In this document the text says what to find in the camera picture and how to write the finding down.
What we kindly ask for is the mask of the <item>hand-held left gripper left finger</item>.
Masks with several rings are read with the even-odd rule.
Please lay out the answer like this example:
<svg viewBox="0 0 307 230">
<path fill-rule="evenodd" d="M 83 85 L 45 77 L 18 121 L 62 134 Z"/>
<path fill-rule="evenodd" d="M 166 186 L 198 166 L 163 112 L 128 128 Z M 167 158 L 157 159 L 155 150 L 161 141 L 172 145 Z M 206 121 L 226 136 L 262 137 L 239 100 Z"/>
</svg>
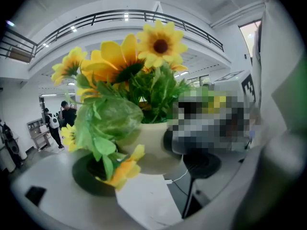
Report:
<svg viewBox="0 0 307 230">
<path fill-rule="evenodd" d="M 142 230 L 118 204 L 115 189 L 87 171 L 87 152 L 54 154 L 18 176 L 11 191 L 44 230 Z"/>
</svg>

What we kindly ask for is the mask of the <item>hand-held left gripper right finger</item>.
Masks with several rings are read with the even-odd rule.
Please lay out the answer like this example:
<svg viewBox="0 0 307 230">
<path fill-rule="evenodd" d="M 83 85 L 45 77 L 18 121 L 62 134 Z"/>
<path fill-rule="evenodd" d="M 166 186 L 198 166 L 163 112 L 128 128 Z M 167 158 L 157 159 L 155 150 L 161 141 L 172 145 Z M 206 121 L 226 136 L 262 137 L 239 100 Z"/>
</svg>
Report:
<svg viewBox="0 0 307 230">
<path fill-rule="evenodd" d="M 257 146 L 211 200 L 189 189 L 175 230 L 294 230 L 306 222 L 307 59 L 273 93 L 286 130 Z"/>
</svg>

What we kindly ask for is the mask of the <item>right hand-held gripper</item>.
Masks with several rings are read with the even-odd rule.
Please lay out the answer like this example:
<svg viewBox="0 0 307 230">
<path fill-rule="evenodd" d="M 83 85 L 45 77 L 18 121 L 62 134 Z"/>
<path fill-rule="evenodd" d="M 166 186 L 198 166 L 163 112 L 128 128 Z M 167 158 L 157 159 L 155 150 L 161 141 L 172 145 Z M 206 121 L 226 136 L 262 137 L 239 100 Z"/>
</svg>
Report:
<svg viewBox="0 0 307 230">
<path fill-rule="evenodd" d="M 250 102 L 256 102 L 255 88 L 250 70 L 227 73 L 214 81 L 214 88 L 242 98 L 246 95 Z"/>
</svg>

